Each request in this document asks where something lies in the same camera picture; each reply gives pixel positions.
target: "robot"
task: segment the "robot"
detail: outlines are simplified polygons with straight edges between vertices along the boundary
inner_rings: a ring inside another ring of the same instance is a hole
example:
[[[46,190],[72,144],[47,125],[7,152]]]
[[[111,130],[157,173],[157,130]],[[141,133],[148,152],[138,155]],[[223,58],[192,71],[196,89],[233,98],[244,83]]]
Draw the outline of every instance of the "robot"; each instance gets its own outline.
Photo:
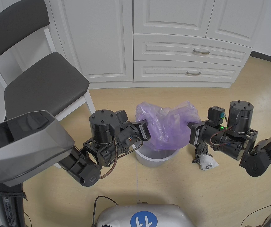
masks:
[[[190,143],[209,144],[235,160],[251,176],[262,175],[271,163],[271,137],[254,146],[257,131],[250,128],[253,105],[230,104],[227,119],[223,108],[208,110],[208,120],[189,123]],[[226,119],[228,127],[221,125]],[[129,122],[124,110],[99,110],[89,118],[92,138],[78,150],[75,141],[47,111],[30,112],[0,123],[0,218],[2,226],[25,227],[23,182],[58,163],[82,186],[90,187],[108,176],[117,161],[151,138],[146,120]],[[140,145],[133,150],[133,144]],[[89,157],[92,154],[96,162]],[[102,167],[111,170],[101,175]],[[117,205],[104,210],[93,227],[194,227],[176,205]],[[271,215],[262,227],[271,227]]]

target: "chair backrest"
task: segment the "chair backrest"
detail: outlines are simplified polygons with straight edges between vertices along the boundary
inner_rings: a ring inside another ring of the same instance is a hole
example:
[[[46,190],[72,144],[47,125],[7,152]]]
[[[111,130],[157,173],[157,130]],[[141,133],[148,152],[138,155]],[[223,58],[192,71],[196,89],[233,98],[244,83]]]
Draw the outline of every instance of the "chair backrest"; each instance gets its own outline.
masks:
[[[0,13],[0,55],[47,25],[49,19],[44,0],[21,0],[9,6]]]

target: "drawer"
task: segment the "drawer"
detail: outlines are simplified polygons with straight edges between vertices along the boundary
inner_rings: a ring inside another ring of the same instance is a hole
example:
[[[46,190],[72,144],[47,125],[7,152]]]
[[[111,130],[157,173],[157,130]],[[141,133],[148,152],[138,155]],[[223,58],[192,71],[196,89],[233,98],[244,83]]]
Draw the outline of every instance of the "drawer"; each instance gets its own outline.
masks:
[[[252,49],[185,35],[134,34],[134,60],[196,61],[243,67]]]
[[[134,61],[134,81],[234,82],[242,67],[193,61]]]

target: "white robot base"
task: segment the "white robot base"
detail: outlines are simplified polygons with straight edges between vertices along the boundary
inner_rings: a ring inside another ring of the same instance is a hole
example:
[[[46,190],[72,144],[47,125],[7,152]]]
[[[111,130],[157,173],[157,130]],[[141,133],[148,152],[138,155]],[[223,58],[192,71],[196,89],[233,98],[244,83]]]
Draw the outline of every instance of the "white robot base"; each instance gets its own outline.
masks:
[[[173,204],[116,205],[104,210],[96,227],[195,227],[181,207]]]

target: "chair frame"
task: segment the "chair frame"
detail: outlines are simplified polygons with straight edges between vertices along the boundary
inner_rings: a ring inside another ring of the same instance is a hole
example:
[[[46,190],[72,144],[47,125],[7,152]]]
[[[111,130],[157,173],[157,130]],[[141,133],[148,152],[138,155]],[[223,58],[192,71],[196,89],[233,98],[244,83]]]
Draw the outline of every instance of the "chair frame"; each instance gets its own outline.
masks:
[[[44,27],[43,29],[44,29],[45,37],[47,39],[47,43],[48,43],[48,46],[50,48],[51,53],[56,52],[56,48],[55,48],[54,42],[53,42],[53,40],[51,38],[51,34],[50,34],[48,26]],[[0,73],[0,83],[1,83],[1,85],[4,88],[7,87],[7,84],[6,84],[3,76],[1,75],[1,73]],[[96,111],[95,106],[94,106],[94,104],[92,102],[90,93],[87,90],[87,92],[83,96],[81,96],[79,99],[77,99],[76,101],[74,101],[71,105],[69,105],[66,109],[64,109],[58,115],[56,115],[55,118],[58,121],[61,121],[67,115],[69,115],[71,112],[73,112],[74,110],[76,110],[78,107],[80,107],[84,103],[86,103],[86,105],[87,105],[87,107],[88,107],[88,109],[89,109],[89,111],[90,111],[91,114],[93,114]]]

